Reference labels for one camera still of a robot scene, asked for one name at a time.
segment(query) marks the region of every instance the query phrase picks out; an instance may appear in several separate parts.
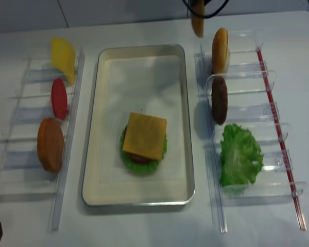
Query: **yellow cheese slice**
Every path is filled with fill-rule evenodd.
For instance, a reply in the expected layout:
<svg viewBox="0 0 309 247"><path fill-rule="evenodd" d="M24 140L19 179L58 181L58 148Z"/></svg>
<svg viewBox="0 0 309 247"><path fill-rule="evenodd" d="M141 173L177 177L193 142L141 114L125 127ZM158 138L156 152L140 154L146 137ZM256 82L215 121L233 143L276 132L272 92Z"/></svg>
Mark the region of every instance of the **yellow cheese slice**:
<svg viewBox="0 0 309 247"><path fill-rule="evenodd" d="M130 113L123 151L152 160L161 160L166 125L166 119Z"/></svg>
<svg viewBox="0 0 309 247"><path fill-rule="evenodd" d="M62 71L71 84L75 82L75 60L76 52L68 41L61 38L51 39L51 65Z"/></svg>

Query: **white table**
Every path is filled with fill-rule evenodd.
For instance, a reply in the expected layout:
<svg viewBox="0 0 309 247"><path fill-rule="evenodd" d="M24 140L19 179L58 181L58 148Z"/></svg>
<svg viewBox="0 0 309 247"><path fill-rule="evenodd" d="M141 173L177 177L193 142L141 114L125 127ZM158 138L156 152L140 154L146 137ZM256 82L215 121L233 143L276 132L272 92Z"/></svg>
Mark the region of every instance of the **white table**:
<svg viewBox="0 0 309 247"><path fill-rule="evenodd" d="M59 232L47 233L50 199L0 203L4 227L1 246L16 246L34 241L68 238L84 246L309 246L309 13L287 12L216 17L205 23L205 34L219 27L228 30L260 29L264 32L263 56L267 66L277 71L273 96L281 122L292 124L286 145L293 161L296 181L307 181L300 198L308 231L301 232L293 203L270 206L226 208L227 234L213 223L202 141L195 125L198 102L194 49L196 39L190 20L127 25L81 27L36 32L0 34L0 80L16 70L19 43L28 39L60 36L85 51L85 65L78 115L65 187ZM86 134L90 94L96 62L108 47L180 44L185 50L190 104L192 147L196 193L180 212L155 214L99 215L88 210L81 198L81 165Z"/></svg>

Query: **burger patty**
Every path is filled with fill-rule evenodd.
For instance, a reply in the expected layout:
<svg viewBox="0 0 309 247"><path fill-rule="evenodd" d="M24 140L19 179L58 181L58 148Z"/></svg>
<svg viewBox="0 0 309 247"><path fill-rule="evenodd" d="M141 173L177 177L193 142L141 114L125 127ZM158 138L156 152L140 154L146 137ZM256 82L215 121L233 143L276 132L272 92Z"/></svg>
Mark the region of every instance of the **burger patty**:
<svg viewBox="0 0 309 247"><path fill-rule="evenodd" d="M125 139L125 136L126 136L126 131L127 131L127 127L125 128L125 131L124 131L124 139ZM139 165L145 165L147 163L149 163L151 161L151 159L149 158L144 158L142 156L139 156L137 154L132 154L132 153L127 153L127 156L134 162L134 163L137 163Z"/></svg>
<svg viewBox="0 0 309 247"><path fill-rule="evenodd" d="M212 116L218 125L222 125L227 119L228 90L226 81L222 76L213 80L212 84Z"/></svg>

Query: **white tray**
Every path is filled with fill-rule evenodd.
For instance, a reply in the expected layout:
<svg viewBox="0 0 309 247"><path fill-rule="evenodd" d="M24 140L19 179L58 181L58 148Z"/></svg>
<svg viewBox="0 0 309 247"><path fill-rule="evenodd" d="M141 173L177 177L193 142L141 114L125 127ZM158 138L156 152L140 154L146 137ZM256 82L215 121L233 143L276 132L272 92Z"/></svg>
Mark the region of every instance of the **white tray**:
<svg viewBox="0 0 309 247"><path fill-rule="evenodd" d="M167 119L167 154L155 173L123 164L119 138L130 112ZM99 56L82 197L89 206L183 205L194 194L184 50L114 48Z"/></svg>

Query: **red stripe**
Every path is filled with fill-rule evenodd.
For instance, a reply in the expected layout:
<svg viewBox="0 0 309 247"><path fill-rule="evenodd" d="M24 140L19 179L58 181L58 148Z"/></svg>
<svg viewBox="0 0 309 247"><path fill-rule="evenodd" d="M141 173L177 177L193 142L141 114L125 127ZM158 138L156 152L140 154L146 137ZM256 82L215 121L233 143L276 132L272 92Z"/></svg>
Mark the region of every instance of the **red stripe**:
<svg viewBox="0 0 309 247"><path fill-rule="evenodd" d="M256 51L256 53L257 53L257 57L258 57L258 59L260 61L261 70L266 70L266 68L264 66L264 63L263 63L263 58L262 58L261 50L258 49ZM263 80L264 80L264 84L266 85L266 88L268 89L269 88L269 81L268 81L268 77L267 77L266 74L263 75ZM267 94L268 94L269 102L270 103L274 103L271 90L268 90ZM272 108L271 111L272 111L272 114L274 115L274 122L276 123L276 131L277 131L277 134L278 134L278 138L280 140L280 147L281 147L282 150L286 150L285 142L281 138L282 137L282 130L281 130L280 125L279 125L279 120L278 120L277 112L275 111L275 108ZM296 191L296 187L295 187L295 184L294 184L294 178L293 178L291 166L290 166L290 163L289 163L289 159L285 158L284 162L285 162L285 166L286 166L286 172L287 172L288 181L290 183L292 183L292 184L290 184L290 189L291 189L292 194L293 194ZM298 219L298 222L299 222L299 227L300 227L300 229L302 231L305 231L306 230L306 224L305 224L303 213L302 213L302 210L301 210L299 198L298 197L293 197L293 201L294 201L294 206L295 206L295 210L296 210L296 213L297 213L297 219Z"/></svg>

